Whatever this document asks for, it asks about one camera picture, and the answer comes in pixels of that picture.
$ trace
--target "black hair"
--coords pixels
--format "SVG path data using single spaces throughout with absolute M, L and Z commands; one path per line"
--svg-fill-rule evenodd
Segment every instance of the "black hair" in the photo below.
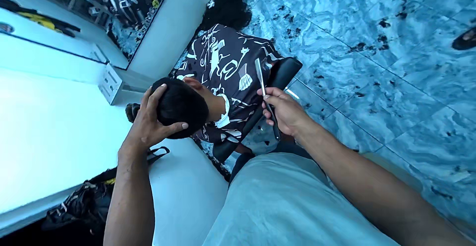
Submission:
M 152 93 L 162 84 L 167 84 L 167 90 L 158 102 L 158 121 L 165 126 L 176 122 L 188 123 L 187 129 L 169 136 L 169 139 L 191 136 L 207 122 L 208 105 L 205 99 L 183 81 L 167 77 L 152 85 Z

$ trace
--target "sandal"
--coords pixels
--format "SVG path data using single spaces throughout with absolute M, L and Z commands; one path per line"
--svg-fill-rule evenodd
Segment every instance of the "sandal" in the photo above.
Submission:
M 467 50 L 476 47 L 476 27 L 461 34 L 453 41 L 452 47 L 456 50 Z

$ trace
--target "barber chair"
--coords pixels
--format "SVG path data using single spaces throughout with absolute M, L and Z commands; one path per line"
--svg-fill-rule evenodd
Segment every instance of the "barber chair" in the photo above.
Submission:
M 271 75 L 268 80 L 267 87 L 277 87 L 284 90 L 286 86 L 291 82 L 293 77 L 299 72 L 302 67 L 302 63 L 293 57 L 287 57 L 275 64 L 271 69 Z M 238 142 L 232 142 L 228 139 L 221 143 L 215 143 L 213 145 L 213 156 L 217 160 L 223 163 L 233 153 L 241 141 L 246 135 L 254 128 L 256 123 L 263 117 L 263 108 L 259 104 L 254 114 L 248 119 L 245 127 L 241 131 L 241 138 Z

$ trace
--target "black patterned cape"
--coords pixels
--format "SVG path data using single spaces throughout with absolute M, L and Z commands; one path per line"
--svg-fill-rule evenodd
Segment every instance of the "black patterned cape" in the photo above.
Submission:
M 176 78 L 194 77 L 215 96 L 225 99 L 227 112 L 220 121 L 207 123 L 195 133 L 199 139 L 217 143 L 241 138 L 246 121 L 263 100 L 256 94 L 261 88 L 257 59 L 263 63 L 266 84 L 271 68 L 282 59 L 271 41 L 217 24 L 192 43 Z

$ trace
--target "barber's right hand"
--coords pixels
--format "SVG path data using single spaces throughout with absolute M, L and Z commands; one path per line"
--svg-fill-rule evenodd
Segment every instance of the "barber's right hand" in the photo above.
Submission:
M 276 87 L 265 88 L 265 101 L 275 107 L 274 113 L 277 120 L 277 126 L 284 134 L 296 136 L 302 128 L 312 125 L 314 121 L 304 112 L 302 107 L 288 94 Z M 271 113 L 266 109 L 263 102 L 263 115 L 266 117 L 266 123 L 273 126 L 275 123 L 270 120 Z

